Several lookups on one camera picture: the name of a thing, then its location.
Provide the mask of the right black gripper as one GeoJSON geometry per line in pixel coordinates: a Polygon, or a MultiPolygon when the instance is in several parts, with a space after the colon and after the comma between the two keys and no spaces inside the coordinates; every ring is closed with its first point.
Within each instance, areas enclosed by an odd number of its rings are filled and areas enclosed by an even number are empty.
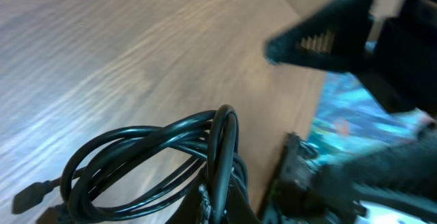
{"type": "MultiPolygon", "coordinates": [[[[329,72],[365,67],[373,0],[332,0],[304,21],[266,41],[272,64],[329,72]]],[[[387,113],[436,114],[436,0],[404,0],[386,18],[367,69],[356,73],[387,113]]]]}

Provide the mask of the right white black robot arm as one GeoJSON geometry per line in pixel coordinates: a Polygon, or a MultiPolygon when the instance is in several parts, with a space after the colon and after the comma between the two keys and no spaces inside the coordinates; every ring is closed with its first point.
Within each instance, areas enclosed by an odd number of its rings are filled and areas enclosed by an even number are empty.
{"type": "Polygon", "coordinates": [[[332,0],[266,43],[328,82],[309,137],[286,136],[263,223],[436,222],[436,0],[404,0],[376,34],[373,1],[332,0]]]}

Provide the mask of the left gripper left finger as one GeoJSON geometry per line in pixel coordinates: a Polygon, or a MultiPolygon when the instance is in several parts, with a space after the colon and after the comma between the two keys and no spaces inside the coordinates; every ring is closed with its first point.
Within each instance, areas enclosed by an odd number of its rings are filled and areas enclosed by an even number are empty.
{"type": "Polygon", "coordinates": [[[207,177],[201,169],[178,209],[166,224],[208,224],[212,205],[207,187],[207,177]]]}

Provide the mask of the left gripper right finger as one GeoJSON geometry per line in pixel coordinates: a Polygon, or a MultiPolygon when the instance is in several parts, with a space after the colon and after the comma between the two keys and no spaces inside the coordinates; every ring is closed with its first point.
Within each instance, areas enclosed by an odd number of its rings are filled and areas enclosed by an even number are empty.
{"type": "Polygon", "coordinates": [[[229,224],[261,224],[233,178],[231,178],[227,196],[227,222],[229,224]]]}

